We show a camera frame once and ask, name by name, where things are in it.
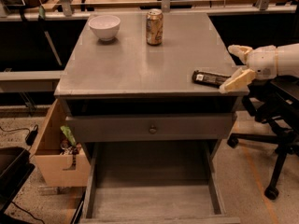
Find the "gray tabletop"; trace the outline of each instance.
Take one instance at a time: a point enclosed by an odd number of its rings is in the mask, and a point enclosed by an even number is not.
[[[121,28],[109,43],[100,41],[86,23],[57,97],[222,95],[217,88],[192,83],[193,71],[231,75],[237,69],[206,13],[164,13],[159,46],[146,42],[146,12],[113,15],[121,19]],[[226,95],[247,92],[245,88]]]

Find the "cardboard box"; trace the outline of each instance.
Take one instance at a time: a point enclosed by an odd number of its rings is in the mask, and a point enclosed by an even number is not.
[[[60,144],[64,137],[60,127],[65,125],[65,113],[56,100],[50,107],[42,127],[39,128],[33,150],[36,164],[49,187],[86,187],[90,174],[83,148],[74,155],[61,155]]]

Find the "power adapter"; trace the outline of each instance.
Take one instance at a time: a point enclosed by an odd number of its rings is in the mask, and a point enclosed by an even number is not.
[[[28,135],[26,136],[25,140],[27,146],[31,146],[34,143],[37,133],[38,133],[38,126],[36,125],[34,129],[31,132],[29,132]]]

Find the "can lid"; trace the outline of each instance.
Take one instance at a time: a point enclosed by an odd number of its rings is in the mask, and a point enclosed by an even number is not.
[[[154,8],[149,11],[149,14],[150,15],[160,15],[160,14],[162,14],[162,11],[160,9]]]

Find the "can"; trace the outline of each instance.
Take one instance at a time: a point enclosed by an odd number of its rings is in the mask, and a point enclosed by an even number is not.
[[[151,9],[147,14],[147,43],[159,45],[163,37],[163,13],[160,9]]]

